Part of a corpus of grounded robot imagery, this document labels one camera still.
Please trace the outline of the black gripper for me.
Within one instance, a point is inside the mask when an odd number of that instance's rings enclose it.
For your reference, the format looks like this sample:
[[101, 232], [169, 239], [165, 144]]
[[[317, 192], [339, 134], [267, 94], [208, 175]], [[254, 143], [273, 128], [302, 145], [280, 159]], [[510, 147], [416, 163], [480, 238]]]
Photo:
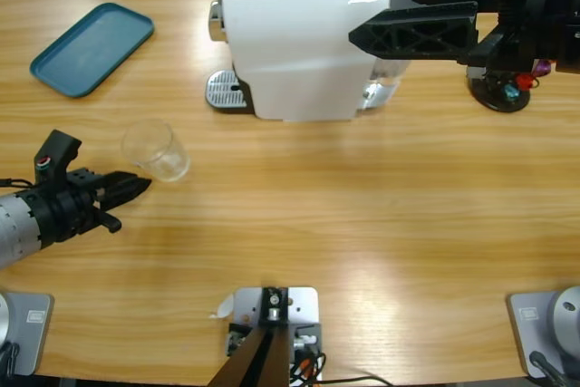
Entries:
[[48, 247], [97, 227], [116, 233], [121, 221], [108, 210], [133, 201], [150, 184], [151, 179], [130, 172], [99, 175], [87, 169], [73, 171], [61, 180], [46, 180], [29, 190], [38, 240]]
[[[547, 59], [561, 73], [579, 73], [579, 0], [412, 1], [426, 6], [383, 10], [352, 29], [349, 42], [383, 60], [453, 60], [527, 73]], [[498, 19], [480, 42], [478, 12]]]

